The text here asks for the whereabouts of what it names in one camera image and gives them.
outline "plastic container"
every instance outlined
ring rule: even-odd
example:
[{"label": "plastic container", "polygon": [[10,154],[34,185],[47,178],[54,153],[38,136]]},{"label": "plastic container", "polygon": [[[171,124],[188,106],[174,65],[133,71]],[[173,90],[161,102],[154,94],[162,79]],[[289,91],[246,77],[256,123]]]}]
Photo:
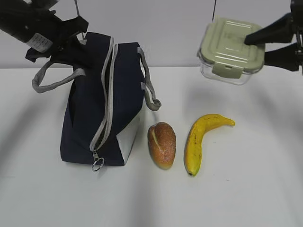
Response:
[{"label": "plastic container", "polygon": [[252,23],[217,18],[209,24],[197,56],[209,79],[245,84],[264,65],[265,45],[246,45],[245,37],[260,30]]}]

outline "yellow banana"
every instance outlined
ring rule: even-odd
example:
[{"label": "yellow banana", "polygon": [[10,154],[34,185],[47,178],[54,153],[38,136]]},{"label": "yellow banana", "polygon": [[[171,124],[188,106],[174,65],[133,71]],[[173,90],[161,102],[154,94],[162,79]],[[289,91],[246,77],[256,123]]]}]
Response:
[{"label": "yellow banana", "polygon": [[234,126],[235,122],[218,114],[208,114],[194,123],[187,139],[184,155],[185,167],[190,176],[196,176],[200,169],[204,134],[222,125]]}]

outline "gray handle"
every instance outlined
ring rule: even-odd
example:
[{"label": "gray handle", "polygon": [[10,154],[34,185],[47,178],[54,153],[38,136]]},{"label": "gray handle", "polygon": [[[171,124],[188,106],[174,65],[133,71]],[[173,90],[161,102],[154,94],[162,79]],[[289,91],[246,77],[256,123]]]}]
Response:
[{"label": "gray handle", "polygon": [[[157,110],[160,109],[162,104],[156,98],[156,92],[155,92],[155,90],[153,88],[153,85],[151,83],[150,71],[148,69],[148,65],[147,65],[145,55],[144,55],[144,51],[142,50],[142,48],[138,47],[138,53],[141,55],[142,65],[143,65],[144,71],[145,71],[145,83],[141,83],[141,88],[142,88],[142,90],[144,90],[145,102],[146,102],[147,107],[150,110],[157,111]],[[151,91],[152,98],[150,98],[150,95],[148,93],[148,89]]]},{"label": "gray handle", "polygon": [[53,65],[54,62],[48,61],[40,70],[39,72],[35,75],[34,79],[32,80],[32,85],[33,85],[33,89],[37,92],[37,93],[44,93],[46,91],[51,91],[54,90],[55,88],[63,85],[63,84],[67,84],[70,81],[74,80],[75,78],[79,77],[79,76],[85,76],[85,71],[83,69],[76,69],[70,76],[68,76],[67,78],[55,82],[53,84],[50,85],[45,85],[45,86],[40,86],[40,84],[43,81],[43,78],[46,74],[46,71],[48,70],[49,67],[51,67],[51,65]]}]

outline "zipper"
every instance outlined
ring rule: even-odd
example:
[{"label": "zipper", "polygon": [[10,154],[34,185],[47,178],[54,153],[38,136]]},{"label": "zipper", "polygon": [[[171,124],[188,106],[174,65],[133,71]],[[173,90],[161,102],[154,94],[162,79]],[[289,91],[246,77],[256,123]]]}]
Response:
[{"label": "zipper", "polygon": [[110,135],[110,131],[112,128],[112,120],[113,120],[113,100],[114,100],[114,72],[115,72],[115,61],[118,54],[118,44],[115,45],[114,56],[112,59],[111,67],[110,67],[110,75],[109,75],[109,86],[108,86],[108,109],[107,109],[107,124],[105,127],[104,137],[98,146],[97,149],[100,149],[101,146],[106,142]]},{"label": "zipper", "polygon": [[102,132],[104,130],[104,127],[107,123],[107,109],[108,109],[108,98],[107,98],[107,92],[106,92],[106,86],[105,86],[105,74],[106,74],[106,69],[107,69],[107,65],[108,65],[108,61],[109,61],[109,58],[112,54],[112,51],[113,51],[113,46],[114,46],[114,39],[111,38],[110,39],[110,45],[109,45],[109,49],[108,49],[108,52],[107,52],[107,57],[104,61],[104,65],[103,65],[103,68],[102,68],[102,72],[101,72],[101,83],[102,83],[102,86],[103,86],[103,91],[104,91],[104,100],[105,100],[105,109],[104,109],[104,118],[96,132],[96,134],[94,135],[93,139],[91,140],[91,143],[90,143],[90,146],[89,146],[89,149],[93,152],[96,145],[97,145],[97,142],[99,141],[100,139],[100,136],[102,135]]},{"label": "zipper", "polygon": [[94,157],[94,164],[92,166],[92,170],[94,172],[98,171],[99,169],[102,168],[104,165],[104,158],[99,157],[98,153],[96,150],[93,151],[93,157]]}]

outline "lunch bag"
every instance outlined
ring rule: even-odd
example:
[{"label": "lunch bag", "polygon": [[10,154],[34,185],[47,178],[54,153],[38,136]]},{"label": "lunch bag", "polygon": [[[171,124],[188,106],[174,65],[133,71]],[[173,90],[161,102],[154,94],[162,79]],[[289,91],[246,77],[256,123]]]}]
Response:
[{"label": "lunch bag", "polygon": [[140,124],[144,97],[152,111],[161,107],[144,52],[138,43],[114,45],[112,37],[97,33],[87,33],[83,47],[93,67],[74,63],[72,75],[41,86],[46,70],[57,63],[49,61],[35,75],[33,88],[43,93],[73,80],[60,146],[64,162],[91,164],[93,171],[103,165],[124,166]]}]

